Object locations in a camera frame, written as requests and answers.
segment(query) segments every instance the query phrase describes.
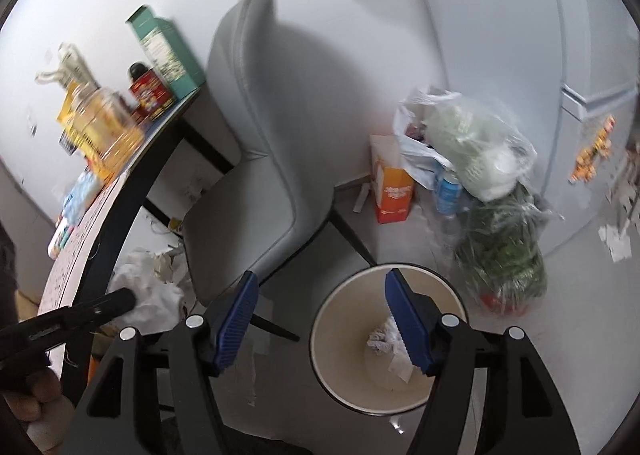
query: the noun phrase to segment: chair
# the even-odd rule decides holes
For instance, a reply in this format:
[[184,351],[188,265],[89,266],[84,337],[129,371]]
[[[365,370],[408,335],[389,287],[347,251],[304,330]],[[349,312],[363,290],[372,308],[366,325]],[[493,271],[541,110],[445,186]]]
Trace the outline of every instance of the chair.
[[[375,264],[332,210],[334,182],[277,36],[273,0],[240,0],[214,36],[207,83],[238,140],[241,160],[184,218],[188,265],[203,305],[244,271],[266,281],[327,220]],[[254,318],[252,323],[261,320]]]

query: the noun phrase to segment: black lid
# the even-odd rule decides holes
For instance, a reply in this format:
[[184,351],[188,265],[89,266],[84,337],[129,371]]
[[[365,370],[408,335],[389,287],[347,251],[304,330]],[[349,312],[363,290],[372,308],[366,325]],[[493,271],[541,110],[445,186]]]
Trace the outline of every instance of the black lid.
[[133,63],[132,66],[129,67],[129,77],[131,81],[137,81],[140,76],[144,75],[149,68],[144,63]]

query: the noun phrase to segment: orange and white carton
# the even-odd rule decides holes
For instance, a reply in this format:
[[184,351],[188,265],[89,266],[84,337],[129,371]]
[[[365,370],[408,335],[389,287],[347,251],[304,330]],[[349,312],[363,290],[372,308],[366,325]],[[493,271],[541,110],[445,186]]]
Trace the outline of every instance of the orange and white carton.
[[400,148],[395,135],[369,135],[369,142],[378,222],[401,222],[409,214],[414,180],[400,167]]

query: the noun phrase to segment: human hand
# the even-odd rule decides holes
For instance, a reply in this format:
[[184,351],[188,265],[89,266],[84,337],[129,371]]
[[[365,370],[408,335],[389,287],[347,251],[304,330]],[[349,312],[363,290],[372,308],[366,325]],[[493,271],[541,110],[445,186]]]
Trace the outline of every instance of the human hand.
[[74,406],[62,395],[60,380],[51,369],[29,375],[26,382],[31,395],[6,391],[4,399],[15,418],[28,423],[27,435],[37,448],[45,455],[58,455]]

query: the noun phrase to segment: trash can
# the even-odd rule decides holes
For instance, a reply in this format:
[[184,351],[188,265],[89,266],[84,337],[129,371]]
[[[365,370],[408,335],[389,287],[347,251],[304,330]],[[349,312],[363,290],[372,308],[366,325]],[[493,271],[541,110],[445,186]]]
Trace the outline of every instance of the trash can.
[[369,415],[395,415],[424,405],[433,377],[418,368],[406,383],[389,371],[392,353],[367,346],[369,335],[391,311],[385,299],[385,276],[397,267],[412,291],[429,295],[442,313],[467,321],[458,294],[425,267],[389,263],[356,273],[324,301],[310,336],[311,363],[322,387],[342,405]]

